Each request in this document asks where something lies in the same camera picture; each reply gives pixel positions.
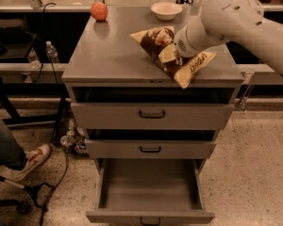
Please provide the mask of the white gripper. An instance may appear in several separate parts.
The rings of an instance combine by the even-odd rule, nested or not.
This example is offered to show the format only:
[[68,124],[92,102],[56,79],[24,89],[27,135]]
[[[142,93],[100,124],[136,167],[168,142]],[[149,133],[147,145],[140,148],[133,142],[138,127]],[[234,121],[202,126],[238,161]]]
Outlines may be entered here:
[[208,33],[200,17],[194,18],[175,34],[174,43],[167,45],[159,54],[160,64],[183,65],[181,57],[193,57],[222,41]]

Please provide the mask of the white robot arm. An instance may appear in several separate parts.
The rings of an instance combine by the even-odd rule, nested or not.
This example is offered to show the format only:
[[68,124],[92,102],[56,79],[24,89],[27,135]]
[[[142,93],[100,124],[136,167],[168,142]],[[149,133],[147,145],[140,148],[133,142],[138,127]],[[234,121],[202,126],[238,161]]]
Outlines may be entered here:
[[268,20],[251,0],[208,0],[161,56],[163,62],[193,57],[229,41],[246,48],[283,77],[283,24]]

